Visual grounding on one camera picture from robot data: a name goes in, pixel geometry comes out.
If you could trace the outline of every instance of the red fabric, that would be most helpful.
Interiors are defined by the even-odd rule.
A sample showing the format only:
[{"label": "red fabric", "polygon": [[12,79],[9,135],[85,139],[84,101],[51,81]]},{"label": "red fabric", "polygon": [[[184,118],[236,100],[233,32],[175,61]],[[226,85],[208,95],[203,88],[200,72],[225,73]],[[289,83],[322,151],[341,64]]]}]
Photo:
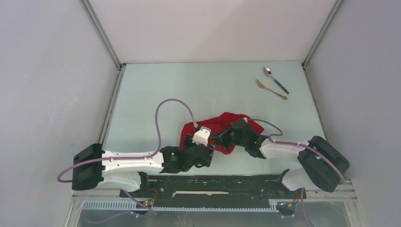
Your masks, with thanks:
[{"label": "red fabric", "polygon": [[[220,115],[219,117],[214,117],[212,119],[197,122],[197,123],[198,123],[199,127],[205,126],[209,129],[211,129],[212,134],[214,135],[214,134],[220,133],[221,131],[228,128],[234,121],[244,118],[244,117],[249,118],[248,116],[246,116],[244,114],[234,114],[234,113],[225,112],[222,115]],[[264,128],[262,128],[258,123],[254,122],[254,121],[249,121],[248,123],[257,135],[260,135],[263,132]],[[191,135],[195,134],[195,128],[193,127],[192,122],[185,124],[183,130],[181,131],[180,147],[184,146],[185,136],[187,134],[191,134]],[[209,144],[216,145],[216,150],[220,151],[221,153],[223,153],[225,155],[228,155],[231,152],[233,152],[234,147],[235,147],[235,145],[232,145],[228,150],[226,150],[226,149],[224,149],[224,147],[215,144],[213,142],[213,140],[209,140]]]}]

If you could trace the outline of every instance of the wall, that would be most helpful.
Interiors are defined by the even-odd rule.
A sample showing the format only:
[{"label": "wall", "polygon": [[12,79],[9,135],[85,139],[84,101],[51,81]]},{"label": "wall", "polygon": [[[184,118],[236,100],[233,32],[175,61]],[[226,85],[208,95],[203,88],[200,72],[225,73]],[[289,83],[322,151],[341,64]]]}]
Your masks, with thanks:
[{"label": "wall", "polygon": [[0,226],[61,226],[56,176],[96,141],[116,68],[78,0],[6,0],[0,69]]},{"label": "wall", "polygon": [[369,226],[400,226],[401,1],[345,1],[308,66]]},{"label": "wall", "polygon": [[303,61],[335,0],[92,0],[124,63]]}]

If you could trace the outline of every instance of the table surface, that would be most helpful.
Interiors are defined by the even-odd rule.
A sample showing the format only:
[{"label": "table surface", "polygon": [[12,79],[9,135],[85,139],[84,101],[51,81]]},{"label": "table surface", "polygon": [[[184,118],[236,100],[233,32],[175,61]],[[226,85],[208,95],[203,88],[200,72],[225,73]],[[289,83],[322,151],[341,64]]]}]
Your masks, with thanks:
[{"label": "table surface", "polygon": [[[289,91],[285,94],[263,73],[268,67]],[[283,100],[260,89],[255,80],[286,95]],[[267,120],[284,131],[282,140],[309,140],[324,137],[302,66],[299,62],[225,62],[128,64],[113,111],[105,149],[119,152],[145,152],[157,148],[155,110],[167,98],[183,100],[197,121],[223,112],[246,114]],[[185,107],[165,103],[158,115],[162,147],[178,146],[183,125],[191,121]],[[276,132],[261,123],[263,134]],[[251,157],[244,148],[229,155],[216,151],[209,168],[193,167],[184,175],[279,174],[299,164],[281,159]]]}]

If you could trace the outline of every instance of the fork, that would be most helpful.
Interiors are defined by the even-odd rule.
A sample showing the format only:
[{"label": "fork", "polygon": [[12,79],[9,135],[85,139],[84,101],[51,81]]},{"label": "fork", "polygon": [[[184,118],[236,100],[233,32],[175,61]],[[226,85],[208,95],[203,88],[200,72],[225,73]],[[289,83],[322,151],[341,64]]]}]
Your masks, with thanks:
[{"label": "fork", "polygon": [[286,97],[286,96],[280,95],[279,93],[277,93],[277,92],[275,92],[275,91],[273,91],[273,90],[271,90],[271,89],[268,89],[268,88],[267,88],[266,86],[264,86],[258,79],[256,80],[256,84],[257,84],[260,88],[262,88],[262,89],[267,89],[267,90],[273,92],[274,94],[276,94],[278,97],[280,97],[280,98],[282,98],[282,99],[284,99],[284,100],[287,100],[287,97]]}]

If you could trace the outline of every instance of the utensil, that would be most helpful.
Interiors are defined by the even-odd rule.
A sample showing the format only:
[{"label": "utensil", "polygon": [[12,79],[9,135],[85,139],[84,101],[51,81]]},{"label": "utensil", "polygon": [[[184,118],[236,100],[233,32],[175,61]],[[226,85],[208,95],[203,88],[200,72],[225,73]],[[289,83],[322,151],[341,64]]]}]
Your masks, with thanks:
[{"label": "utensil", "polygon": [[288,95],[289,92],[287,91],[287,89],[285,89],[277,80],[276,78],[273,77],[273,75],[271,74],[271,71],[269,68],[264,68],[263,69],[264,74],[266,74],[266,76],[272,80],[274,80],[274,82]]},{"label": "utensil", "polygon": [[271,90],[271,89],[268,89],[268,88],[267,88],[266,86],[264,86],[258,79],[256,80],[256,84],[257,84],[260,88],[262,88],[262,89],[267,89],[267,90],[273,92],[274,94],[276,94],[278,97],[280,97],[280,98],[282,98],[282,99],[284,99],[284,100],[287,100],[287,97],[286,97],[286,96],[280,95],[279,93],[277,93],[277,92],[275,92],[275,91],[273,91],[273,90]]}]

